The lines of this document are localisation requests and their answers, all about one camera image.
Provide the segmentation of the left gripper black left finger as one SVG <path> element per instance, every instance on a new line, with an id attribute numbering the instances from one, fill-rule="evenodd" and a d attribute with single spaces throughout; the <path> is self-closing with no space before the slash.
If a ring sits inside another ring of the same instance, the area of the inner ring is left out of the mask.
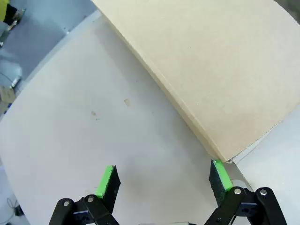
<path id="1" fill-rule="evenodd" d="M 106 167 L 95 194 L 82 197 L 77 202 L 60 199 L 53 211 L 51 225 L 117 225 L 113 216 L 117 193 L 121 185 L 117 167 Z"/>

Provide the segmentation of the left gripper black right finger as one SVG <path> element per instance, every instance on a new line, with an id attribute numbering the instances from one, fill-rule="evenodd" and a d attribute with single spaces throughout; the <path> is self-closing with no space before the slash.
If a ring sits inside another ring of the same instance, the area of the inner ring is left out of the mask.
<path id="1" fill-rule="evenodd" d="M 252 225 L 286 225 L 286 219 L 273 190 L 260 187 L 255 192 L 234 186 L 220 160 L 212 160 L 209 181 L 217 208 L 207 225 L 231 225 L 237 217 L 246 217 Z"/>

